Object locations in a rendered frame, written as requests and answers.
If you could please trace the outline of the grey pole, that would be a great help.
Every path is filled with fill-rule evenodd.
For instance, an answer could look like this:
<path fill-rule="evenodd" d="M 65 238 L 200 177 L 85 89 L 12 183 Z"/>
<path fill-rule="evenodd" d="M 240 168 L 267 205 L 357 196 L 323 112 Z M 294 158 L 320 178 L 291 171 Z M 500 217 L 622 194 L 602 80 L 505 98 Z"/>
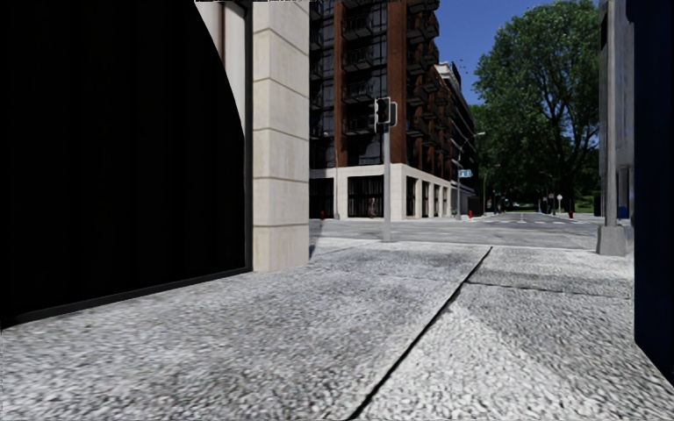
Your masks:
<path fill-rule="evenodd" d="M 599 228 L 597 252 L 626 254 L 624 228 L 618 224 L 617 145 L 623 138 L 623 52 L 616 25 L 617 0 L 599 0 L 599 143 L 602 204 L 605 222 Z"/>

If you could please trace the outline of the red brick building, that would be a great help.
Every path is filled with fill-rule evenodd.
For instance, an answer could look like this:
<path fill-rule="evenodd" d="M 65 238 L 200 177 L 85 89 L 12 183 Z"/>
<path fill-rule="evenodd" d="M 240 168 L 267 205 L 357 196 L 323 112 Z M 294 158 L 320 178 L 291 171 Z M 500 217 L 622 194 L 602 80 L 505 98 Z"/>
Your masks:
<path fill-rule="evenodd" d="M 374 101 L 391 102 L 391 216 L 450 213 L 443 140 L 440 0 L 310 4 L 309 214 L 381 217 L 384 163 Z"/>

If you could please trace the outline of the pale stone building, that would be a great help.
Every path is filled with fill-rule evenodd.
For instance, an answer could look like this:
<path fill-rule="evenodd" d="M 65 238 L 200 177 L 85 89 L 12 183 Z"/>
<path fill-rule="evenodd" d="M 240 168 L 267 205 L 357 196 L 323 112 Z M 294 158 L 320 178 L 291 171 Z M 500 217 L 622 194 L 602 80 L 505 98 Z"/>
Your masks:
<path fill-rule="evenodd" d="M 280 0 L 0 0 L 0 332 L 253 267 Z"/>

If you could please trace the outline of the trees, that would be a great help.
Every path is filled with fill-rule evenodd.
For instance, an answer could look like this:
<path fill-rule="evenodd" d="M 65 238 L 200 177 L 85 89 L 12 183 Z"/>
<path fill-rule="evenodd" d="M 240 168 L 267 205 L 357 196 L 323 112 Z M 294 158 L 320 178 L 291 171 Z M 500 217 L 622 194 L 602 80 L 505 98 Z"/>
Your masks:
<path fill-rule="evenodd" d="M 512 198 L 560 194 L 562 207 L 598 184 L 599 22 L 594 0 L 555 0 L 500 26 L 477 64 L 482 170 Z"/>

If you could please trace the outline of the traffic light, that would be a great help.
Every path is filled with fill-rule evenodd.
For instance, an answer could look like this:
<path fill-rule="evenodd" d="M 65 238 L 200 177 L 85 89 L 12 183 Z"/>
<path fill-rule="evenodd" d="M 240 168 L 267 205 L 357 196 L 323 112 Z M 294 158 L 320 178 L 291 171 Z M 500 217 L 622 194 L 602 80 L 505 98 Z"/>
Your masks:
<path fill-rule="evenodd" d="M 379 97 L 374 101 L 374 129 L 381 137 L 382 156 L 384 163 L 384 192 L 383 192 L 383 241 L 391 241 L 391 102 L 389 96 Z"/>

